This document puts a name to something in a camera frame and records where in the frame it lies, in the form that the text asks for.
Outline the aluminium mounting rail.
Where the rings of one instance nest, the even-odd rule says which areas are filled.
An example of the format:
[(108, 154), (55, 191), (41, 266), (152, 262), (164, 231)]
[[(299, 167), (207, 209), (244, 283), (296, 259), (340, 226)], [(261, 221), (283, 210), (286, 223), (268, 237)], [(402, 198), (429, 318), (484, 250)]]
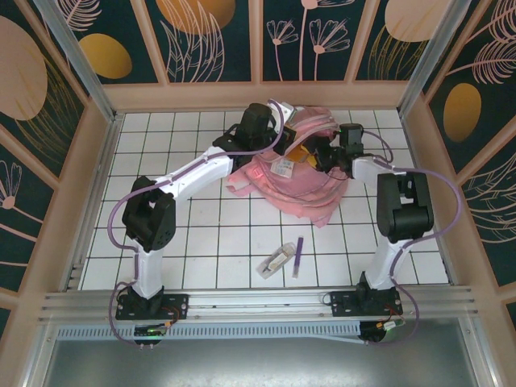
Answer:
[[(315, 321), (332, 317), (332, 288), (187, 290), (189, 322)], [(455, 318), (479, 313), (467, 286), (406, 285), (401, 294), (403, 316)], [(68, 291), (44, 296), (41, 322), (105, 323), (111, 291)]]

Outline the grey metal sheet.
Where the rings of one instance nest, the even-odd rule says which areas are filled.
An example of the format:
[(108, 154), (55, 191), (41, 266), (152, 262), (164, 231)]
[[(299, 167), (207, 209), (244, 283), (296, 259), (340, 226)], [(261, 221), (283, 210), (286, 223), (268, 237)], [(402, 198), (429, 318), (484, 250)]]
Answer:
[(115, 341), (61, 341), (44, 387), (480, 387), (448, 340), (369, 347), (324, 339), (168, 341), (139, 351)]

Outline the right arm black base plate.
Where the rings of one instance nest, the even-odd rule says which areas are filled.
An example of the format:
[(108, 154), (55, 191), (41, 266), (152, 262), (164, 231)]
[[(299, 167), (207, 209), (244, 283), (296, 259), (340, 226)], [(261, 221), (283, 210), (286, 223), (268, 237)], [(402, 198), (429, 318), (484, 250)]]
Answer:
[(402, 302), (395, 288), (366, 292), (330, 292), (334, 317), (389, 317), (392, 312), (403, 315)]

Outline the small clear plastic case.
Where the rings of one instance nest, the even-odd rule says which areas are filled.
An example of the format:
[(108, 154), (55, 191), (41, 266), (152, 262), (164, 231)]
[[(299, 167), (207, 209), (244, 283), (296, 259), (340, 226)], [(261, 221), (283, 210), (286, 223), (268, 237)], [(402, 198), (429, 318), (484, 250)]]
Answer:
[(292, 242), (285, 243), (263, 260), (256, 268), (256, 271), (262, 278), (268, 279), (292, 259), (295, 253), (296, 245)]

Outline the aluminium corner post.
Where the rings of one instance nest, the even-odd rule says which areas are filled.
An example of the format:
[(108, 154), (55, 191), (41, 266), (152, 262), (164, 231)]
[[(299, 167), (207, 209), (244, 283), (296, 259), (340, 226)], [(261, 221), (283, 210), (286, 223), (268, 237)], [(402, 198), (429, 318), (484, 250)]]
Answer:
[(445, 8), (437, 27), (433, 31), (422, 56), (410, 76), (406, 90), (397, 106), (401, 120), (404, 120), (410, 113), (431, 73), (437, 67), (440, 60), (445, 57), (444, 53), (456, 35), (457, 29), (467, 19), (467, 13), (471, 8), (472, 1), (451, 0)]
[(104, 118), (110, 123), (114, 122), (117, 116), (116, 110), (113, 109), (101, 82), (89, 65), (76, 36), (69, 29), (56, 2), (54, 0), (33, 1)]

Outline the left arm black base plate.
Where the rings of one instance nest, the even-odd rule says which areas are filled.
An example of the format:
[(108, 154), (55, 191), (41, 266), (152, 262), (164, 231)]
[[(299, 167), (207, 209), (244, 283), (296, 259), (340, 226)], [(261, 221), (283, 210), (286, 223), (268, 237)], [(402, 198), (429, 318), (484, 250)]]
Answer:
[(157, 294), (151, 299), (137, 294), (123, 294), (118, 299), (118, 321), (182, 320), (189, 309), (187, 294)]

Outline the clear stationery pack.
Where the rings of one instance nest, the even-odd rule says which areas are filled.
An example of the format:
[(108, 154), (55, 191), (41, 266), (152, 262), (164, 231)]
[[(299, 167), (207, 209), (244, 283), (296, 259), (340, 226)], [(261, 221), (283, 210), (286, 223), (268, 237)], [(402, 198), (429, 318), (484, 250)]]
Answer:
[(291, 161), (287, 158), (276, 160), (271, 163), (270, 172), (280, 177), (290, 179), (293, 176), (293, 169), (295, 164), (296, 163), (294, 161)]

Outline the purple pen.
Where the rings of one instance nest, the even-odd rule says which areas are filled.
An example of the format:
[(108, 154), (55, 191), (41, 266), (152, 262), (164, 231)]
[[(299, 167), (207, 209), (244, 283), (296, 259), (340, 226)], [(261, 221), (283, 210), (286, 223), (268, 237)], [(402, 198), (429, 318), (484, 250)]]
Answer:
[(301, 257), (302, 257), (302, 249), (304, 244), (304, 237), (299, 236), (296, 246), (296, 252), (294, 256), (294, 263), (293, 263), (293, 271), (292, 271), (292, 278), (297, 279), (299, 274), (299, 267), (301, 263)]

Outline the pink student backpack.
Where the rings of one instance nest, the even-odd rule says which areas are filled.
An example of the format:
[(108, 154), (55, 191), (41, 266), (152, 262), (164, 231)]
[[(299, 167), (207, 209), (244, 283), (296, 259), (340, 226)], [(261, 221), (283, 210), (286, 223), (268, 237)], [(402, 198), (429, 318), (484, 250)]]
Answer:
[(274, 151), (252, 157), (250, 163), (227, 178), (226, 187), (234, 195), (243, 197), (256, 192), (278, 210), (298, 218), (309, 219), (316, 227), (324, 227), (339, 206), (348, 185), (348, 175), (338, 168), (329, 174), (312, 168), (307, 159), (296, 163), (293, 176), (288, 179), (270, 172), (271, 163), (286, 155), (308, 139), (319, 136), (335, 138), (338, 123), (325, 107), (299, 106), (288, 128), (296, 132), (293, 144), (280, 156)]

